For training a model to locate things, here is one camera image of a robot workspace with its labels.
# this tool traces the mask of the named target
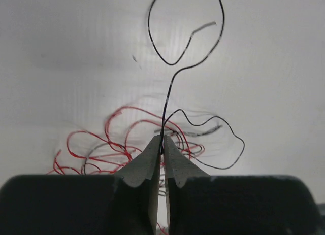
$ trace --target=thin wire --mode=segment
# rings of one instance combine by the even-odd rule
[[[102,144],[100,144],[100,145],[97,145],[97,146],[95,146],[94,148],[92,148],[92,149],[88,152],[88,154],[86,155],[86,159],[85,159],[85,161],[84,161],[84,164],[83,164],[82,167],[81,167],[81,171],[83,170],[83,174],[84,174],[84,175],[87,175],[87,173],[86,173],[86,165],[88,164],[87,161],[89,160],[91,154],[92,154],[95,150],[97,150],[97,149],[99,149],[100,147],[105,146],[105,145],[108,145],[108,143],[102,143]]]
[[[227,126],[229,127],[229,129],[230,129],[230,131],[232,132],[233,136],[235,136],[235,138],[239,139],[239,140],[243,143],[243,148],[242,148],[240,154],[238,155],[238,157],[236,158],[236,160],[235,160],[235,161],[234,161],[230,166],[228,166],[228,167],[215,167],[215,166],[212,166],[212,165],[208,165],[208,164],[205,164],[204,162],[200,161],[199,159],[197,159],[195,156],[193,156],[193,158],[194,158],[196,161],[198,161],[199,163],[201,163],[201,164],[203,164],[203,165],[205,165],[205,166],[208,166],[208,167],[211,167],[211,168],[214,168],[214,169],[218,169],[218,170],[227,170],[227,169],[230,169],[230,168],[232,168],[232,167],[233,167],[233,166],[238,162],[238,160],[240,159],[240,157],[242,156],[242,154],[243,154],[243,152],[244,152],[244,150],[245,150],[245,141],[244,141],[241,137],[237,136],[237,135],[234,133],[232,127],[230,126],[230,124],[229,124],[229,123],[228,123],[224,118],[219,117],[219,116],[213,116],[213,117],[210,117],[208,120],[206,120],[206,121],[205,121],[204,123],[202,123],[202,124],[193,124],[193,123],[189,120],[187,114],[186,114],[182,109],[177,109],[175,112],[173,112],[173,113],[172,113],[172,114],[167,118],[167,120],[165,121],[165,124],[166,124],[166,123],[169,121],[169,119],[170,119],[172,116],[174,116],[177,112],[182,112],[182,113],[184,114],[186,120],[187,120],[191,125],[193,125],[193,126],[202,126],[202,125],[208,123],[209,121],[211,121],[213,118],[220,119],[220,120],[224,121],[224,122],[227,124]]]
[[[160,56],[160,58],[166,63],[168,64],[168,62],[166,62],[162,57],[161,55],[159,54],[158,50],[156,49],[156,46],[154,44],[154,41],[152,39],[152,36],[151,36],[151,32],[150,32],[150,14],[151,14],[151,10],[153,8],[153,5],[155,4],[156,0],[153,0],[151,6],[150,6],[150,10],[149,10],[149,15],[148,15],[148,33],[149,33],[149,37],[151,39],[151,43],[155,49],[155,51],[157,52],[157,54]],[[165,123],[165,117],[166,117],[166,110],[167,110],[167,105],[168,105],[168,101],[169,101],[169,97],[170,97],[170,94],[171,94],[171,90],[172,90],[172,86],[173,86],[173,83],[174,83],[174,80],[176,78],[176,76],[184,71],[184,70],[187,70],[187,69],[192,69],[192,68],[195,68],[196,66],[202,64],[206,59],[208,59],[208,57],[211,55],[211,53],[214,51],[214,49],[217,47],[217,45],[219,44],[220,40],[221,40],[221,37],[222,37],[222,34],[223,34],[223,30],[224,30],[224,22],[225,22],[225,15],[224,15],[224,8],[223,8],[223,4],[222,4],[222,1],[219,0],[219,4],[220,4],[220,7],[221,7],[221,12],[222,12],[222,25],[221,25],[221,30],[220,30],[220,34],[219,34],[219,37],[217,39],[217,41],[214,43],[214,45],[212,46],[211,50],[208,52],[208,54],[202,59],[200,60],[199,62],[191,65],[191,66],[186,66],[184,68],[181,68],[179,69],[172,77],[171,79],[171,83],[169,85],[169,89],[168,89],[168,93],[167,93],[167,97],[166,97],[166,101],[165,101],[165,105],[164,105],[164,110],[162,112],[162,122],[161,122],[161,133],[160,133],[160,149],[161,149],[161,153],[163,154],[164,152],[164,148],[163,148],[163,141],[164,141],[164,123]]]

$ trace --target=white surface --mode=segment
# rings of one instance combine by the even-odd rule
[[[217,113],[246,141],[233,169],[209,173],[290,174],[325,202],[325,0],[222,1],[221,43],[204,65],[176,78],[169,111]],[[172,73],[208,51],[221,12],[217,0],[158,0],[152,32],[169,60],[192,30],[218,24],[167,67],[148,39],[150,2],[0,0],[1,183],[50,170],[73,125],[101,129],[113,110],[135,101],[161,113]],[[207,155],[222,141],[202,139]],[[231,152],[206,160],[229,163],[238,150]]]

